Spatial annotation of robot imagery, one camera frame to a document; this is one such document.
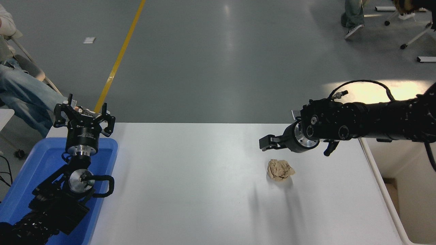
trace metal screw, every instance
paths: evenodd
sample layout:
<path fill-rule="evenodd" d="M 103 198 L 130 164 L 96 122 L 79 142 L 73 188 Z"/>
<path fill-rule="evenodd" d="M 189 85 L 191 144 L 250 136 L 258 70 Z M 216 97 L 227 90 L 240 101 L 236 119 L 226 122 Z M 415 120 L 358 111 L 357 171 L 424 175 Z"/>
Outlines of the metal screw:
<path fill-rule="evenodd" d="M 310 123 L 311 123 L 312 125 L 315 125 L 317 122 L 318 122 L 318 118 L 317 118 L 317 116 L 313 116 L 312 119 L 310 119 Z"/>

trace person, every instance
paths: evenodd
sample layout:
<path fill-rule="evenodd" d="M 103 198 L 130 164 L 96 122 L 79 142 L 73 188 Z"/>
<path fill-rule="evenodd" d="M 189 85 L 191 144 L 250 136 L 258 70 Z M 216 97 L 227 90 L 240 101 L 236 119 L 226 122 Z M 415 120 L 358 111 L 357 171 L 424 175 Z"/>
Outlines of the person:
<path fill-rule="evenodd" d="M 362 0 L 345 0 L 345 12 L 341 15 L 342 26 L 348 28 L 345 39 L 349 39 L 365 26 L 363 4 Z"/>
<path fill-rule="evenodd" d="M 67 98 L 20 67 L 4 38 L 16 31 L 12 15 L 0 4 L 0 99 L 45 137 L 53 126 L 48 111 Z"/>

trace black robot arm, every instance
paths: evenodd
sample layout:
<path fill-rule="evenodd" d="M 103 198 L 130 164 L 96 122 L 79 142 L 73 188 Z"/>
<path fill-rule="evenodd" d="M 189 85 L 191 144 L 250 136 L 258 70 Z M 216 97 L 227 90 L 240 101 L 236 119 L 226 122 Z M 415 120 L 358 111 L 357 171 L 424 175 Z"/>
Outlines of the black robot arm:
<path fill-rule="evenodd" d="M 340 103 L 335 99 L 347 91 L 334 94 L 340 87 L 353 82 L 382 85 L 390 102 L 364 104 Z M 367 137 L 378 141 L 411 140 L 426 144 L 436 141 L 436 83 L 423 95 L 409 100 L 395 100 L 389 89 L 376 81 L 351 81 L 335 89 L 328 98 L 310 100 L 300 110 L 301 116 L 285 129 L 281 136 L 267 135 L 259 140 L 260 148 L 288 148 L 303 152 L 316 147 L 320 140 L 328 142 L 324 154 L 329 156 L 340 140 Z"/>
<path fill-rule="evenodd" d="M 91 156 L 99 150 L 99 135 L 110 136 L 115 117 L 103 105 L 102 114 L 72 107 L 72 95 L 54 109 L 54 127 L 68 127 L 63 165 L 32 192 L 35 196 L 29 204 L 32 210 L 16 224 L 0 223 L 0 243 L 5 245 L 44 245 L 48 239 L 63 232 L 70 234 L 89 212 L 85 204 L 92 198 L 107 197 L 114 190 L 110 175 L 93 175 L 88 171 Z M 100 123 L 107 121 L 102 130 Z M 95 193 L 95 181 L 108 181 L 106 193 Z"/>

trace person's leg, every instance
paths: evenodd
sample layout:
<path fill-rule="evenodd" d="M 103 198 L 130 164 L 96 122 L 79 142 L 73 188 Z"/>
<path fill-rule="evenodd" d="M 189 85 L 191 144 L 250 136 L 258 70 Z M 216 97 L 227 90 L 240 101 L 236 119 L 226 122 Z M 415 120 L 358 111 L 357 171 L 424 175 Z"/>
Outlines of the person's leg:
<path fill-rule="evenodd" d="M 56 104 L 67 100 L 66 97 L 22 70 L 0 65 L 0 93 L 3 92 L 8 92 L 25 103 L 50 111 L 53 111 Z"/>
<path fill-rule="evenodd" d="M 364 23 L 362 0 L 345 0 L 345 13 L 342 14 L 341 23 L 345 27 L 353 28 Z"/>
<path fill-rule="evenodd" d="M 38 130 L 43 137 L 48 134 L 53 122 L 46 109 L 17 99 L 9 92 L 1 93 L 0 98 L 7 107 L 15 111 L 16 116 L 23 119 L 31 128 Z"/>

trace crumpled paper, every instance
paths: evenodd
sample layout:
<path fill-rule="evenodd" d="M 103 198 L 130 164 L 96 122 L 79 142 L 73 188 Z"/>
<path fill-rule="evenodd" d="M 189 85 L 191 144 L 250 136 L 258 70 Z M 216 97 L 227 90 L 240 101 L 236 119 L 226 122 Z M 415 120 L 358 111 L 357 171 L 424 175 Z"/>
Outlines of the crumpled paper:
<path fill-rule="evenodd" d="M 271 159 L 268 163 L 268 175 L 275 181 L 283 181 L 293 174 L 295 170 L 286 160 Z"/>

